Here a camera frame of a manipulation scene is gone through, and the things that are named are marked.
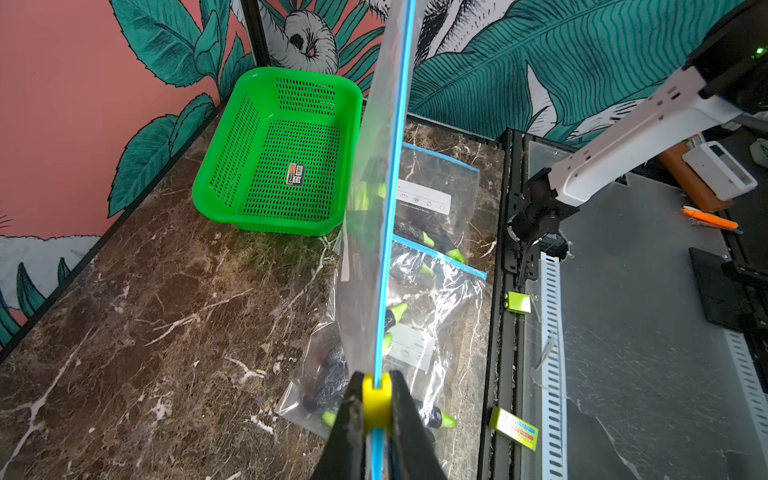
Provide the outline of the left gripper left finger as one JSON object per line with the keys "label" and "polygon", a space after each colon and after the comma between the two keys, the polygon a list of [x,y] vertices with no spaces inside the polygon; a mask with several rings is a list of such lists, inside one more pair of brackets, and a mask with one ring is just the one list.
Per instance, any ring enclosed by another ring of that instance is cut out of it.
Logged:
{"label": "left gripper left finger", "polygon": [[365,478],[364,378],[362,372],[352,375],[312,480]]}

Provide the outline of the dark purple eggplant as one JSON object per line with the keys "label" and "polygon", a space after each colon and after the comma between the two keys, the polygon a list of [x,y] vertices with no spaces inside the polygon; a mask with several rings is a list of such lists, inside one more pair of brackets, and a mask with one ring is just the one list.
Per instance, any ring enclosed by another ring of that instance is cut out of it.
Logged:
{"label": "dark purple eggplant", "polygon": [[466,259],[459,247],[441,228],[437,228],[436,230],[425,230],[406,221],[396,219],[394,233],[402,238],[419,243],[432,250],[447,255],[462,264],[466,263]]}

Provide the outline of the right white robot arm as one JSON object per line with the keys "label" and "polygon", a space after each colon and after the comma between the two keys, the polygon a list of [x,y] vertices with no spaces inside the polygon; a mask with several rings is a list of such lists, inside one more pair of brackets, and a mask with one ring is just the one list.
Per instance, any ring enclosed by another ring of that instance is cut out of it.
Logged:
{"label": "right white robot arm", "polygon": [[686,138],[767,107],[767,4],[747,1],[706,34],[686,63],[585,147],[525,184],[510,217],[523,246],[559,230],[595,193]]}

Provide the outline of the clear zip bag blue zipper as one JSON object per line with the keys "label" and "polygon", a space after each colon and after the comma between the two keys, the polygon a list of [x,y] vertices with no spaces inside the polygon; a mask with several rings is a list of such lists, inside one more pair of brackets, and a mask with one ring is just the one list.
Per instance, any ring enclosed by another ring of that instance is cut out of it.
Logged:
{"label": "clear zip bag blue zipper", "polygon": [[396,219],[425,230],[441,228],[462,250],[476,208],[480,170],[448,155],[404,143]]}

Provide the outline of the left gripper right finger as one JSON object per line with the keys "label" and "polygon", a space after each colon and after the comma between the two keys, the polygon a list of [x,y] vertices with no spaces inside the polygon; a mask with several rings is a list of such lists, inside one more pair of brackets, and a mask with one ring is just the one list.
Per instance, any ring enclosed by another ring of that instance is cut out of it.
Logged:
{"label": "left gripper right finger", "polygon": [[403,374],[392,370],[389,377],[392,384],[390,478],[446,480]]}

